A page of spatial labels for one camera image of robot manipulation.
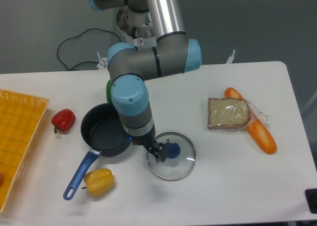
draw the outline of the red bell pepper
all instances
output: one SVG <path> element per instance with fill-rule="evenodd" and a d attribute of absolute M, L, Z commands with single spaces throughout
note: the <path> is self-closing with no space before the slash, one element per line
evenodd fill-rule
<path fill-rule="evenodd" d="M 54 133 L 57 133 L 57 130 L 67 132 L 73 126 L 75 119 L 75 114 L 69 109 L 58 112 L 51 120 L 52 124 L 55 126 Z"/>

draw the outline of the black cable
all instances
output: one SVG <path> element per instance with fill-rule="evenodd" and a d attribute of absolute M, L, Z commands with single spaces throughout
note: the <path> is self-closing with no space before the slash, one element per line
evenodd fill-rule
<path fill-rule="evenodd" d="M 79 66 L 79 65 L 81 65 L 81 64 L 84 64 L 84 63 L 99 63 L 99 62 L 97 62 L 97 61 L 83 61 L 83 62 L 81 62 L 81 63 L 78 63 L 78 64 L 74 65 L 72 68 L 68 68 L 68 66 L 67 66 L 67 65 L 59 58 L 59 56 L 58 56 L 59 48 L 60 48 L 60 46 L 62 46 L 63 43 L 65 43 L 66 41 L 68 41 L 68 40 L 70 40 L 70 39 L 79 38 L 80 36 L 82 36 L 83 34 L 87 33 L 87 32 L 90 31 L 90 30 L 99 30 L 99 31 L 103 31 L 103 32 L 106 32 L 106 33 L 111 33 L 111 34 L 115 35 L 115 36 L 118 38 L 119 42 L 121 42 L 120 37 L 119 37 L 116 33 L 112 32 L 112 31 L 109 31 L 109 30 L 105 30 L 105 29 L 99 29 L 99 28 L 90 28 L 90 29 L 85 30 L 84 32 L 82 32 L 81 34 L 79 34 L 79 35 L 77 35 L 77 36 L 74 36 L 74 37 L 65 39 L 65 40 L 64 40 L 63 42 L 61 42 L 60 45 L 58 46 L 57 52 L 56 52 L 56 56 L 57 56 L 57 59 L 61 62 L 61 64 L 63 64 L 63 65 L 66 67 L 67 71 L 75 71 L 75 70 L 78 71 L 78 69 L 75 69 L 75 67 L 77 67 L 77 66 Z"/>

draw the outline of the metal cylinder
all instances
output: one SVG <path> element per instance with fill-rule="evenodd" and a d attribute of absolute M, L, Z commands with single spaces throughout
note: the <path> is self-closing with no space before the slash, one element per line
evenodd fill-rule
<path fill-rule="evenodd" d="M 162 35 L 185 32 L 177 0 L 147 0 L 156 38 Z"/>

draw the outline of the pan handle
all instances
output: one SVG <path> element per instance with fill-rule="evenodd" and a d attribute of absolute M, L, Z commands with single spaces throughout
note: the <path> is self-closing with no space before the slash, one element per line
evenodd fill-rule
<path fill-rule="evenodd" d="M 95 151 L 91 149 L 86 156 L 84 157 L 83 161 L 79 165 L 75 175 L 73 176 L 72 180 L 70 181 L 68 187 L 66 188 L 63 198 L 65 200 L 71 200 L 73 196 L 75 195 L 81 181 L 83 180 L 86 172 L 88 171 L 91 164 L 99 157 L 100 151 Z"/>

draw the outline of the yellow tray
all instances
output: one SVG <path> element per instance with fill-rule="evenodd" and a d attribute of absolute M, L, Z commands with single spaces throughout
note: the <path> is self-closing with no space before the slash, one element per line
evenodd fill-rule
<path fill-rule="evenodd" d="M 0 89 L 0 213 L 21 170 L 49 99 Z"/>

